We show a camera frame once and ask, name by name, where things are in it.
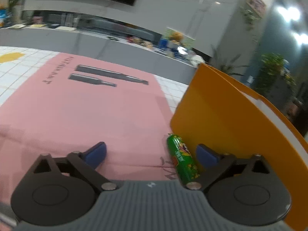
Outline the teddy bear gift box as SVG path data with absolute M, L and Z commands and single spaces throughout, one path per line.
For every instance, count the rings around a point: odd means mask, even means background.
M 187 59 L 194 45 L 195 39 L 177 30 L 166 27 L 157 48 L 169 57 Z

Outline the green snack tube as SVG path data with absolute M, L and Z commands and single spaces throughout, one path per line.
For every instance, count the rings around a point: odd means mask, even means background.
M 167 146 L 182 184 L 186 185 L 197 179 L 199 177 L 197 165 L 182 138 L 178 135 L 169 134 Z

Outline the leafy plant on cabinet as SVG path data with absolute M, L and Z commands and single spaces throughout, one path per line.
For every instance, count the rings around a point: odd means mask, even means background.
M 279 77 L 293 89 L 295 79 L 290 74 L 290 63 L 282 55 L 275 53 L 264 54 L 261 62 L 262 66 L 254 81 L 254 91 L 265 96 Z

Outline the pink printed mat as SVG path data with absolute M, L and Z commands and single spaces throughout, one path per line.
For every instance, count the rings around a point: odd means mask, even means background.
M 36 158 L 64 157 L 103 141 L 110 179 L 172 180 L 166 148 L 173 102 L 153 74 L 60 53 L 1 90 L 1 200 Z

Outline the potted green plant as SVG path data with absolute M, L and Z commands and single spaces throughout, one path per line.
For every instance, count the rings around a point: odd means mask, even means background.
M 242 54 L 236 54 L 233 58 L 228 59 L 222 57 L 215 46 L 211 45 L 211 49 L 213 52 L 213 56 L 209 61 L 209 66 L 214 67 L 215 69 L 218 69 L 222 73 L 229 76 L 244 76 L 242 73 L 239 73 L 237 69 L 247 68 L 248 65 L 235 64 L 235 62 L 242 56 Z

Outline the framed wall picture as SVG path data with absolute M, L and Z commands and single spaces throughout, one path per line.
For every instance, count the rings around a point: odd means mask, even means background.
M 263 17 L 266 11 L 266 4 L 263 0 L 246 0 L 246 3 L 260 18 Z

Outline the grey TV console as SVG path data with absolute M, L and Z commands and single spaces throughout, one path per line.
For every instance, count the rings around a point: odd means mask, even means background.
M 107 35 L 49 28 L 1 29 L 1 45 L 75 54 L 120 64 L 189 84 L 196 68 L 153 50 Z

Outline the orange storage box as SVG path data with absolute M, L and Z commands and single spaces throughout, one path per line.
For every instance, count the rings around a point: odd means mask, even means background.
M 307 142 L 267 99 L 202 64 L 170 126 L 192 154 L 202 143 L 237 157 L 262 155 L 291 194 L 286 223 L 294 230 L 307 230 Z

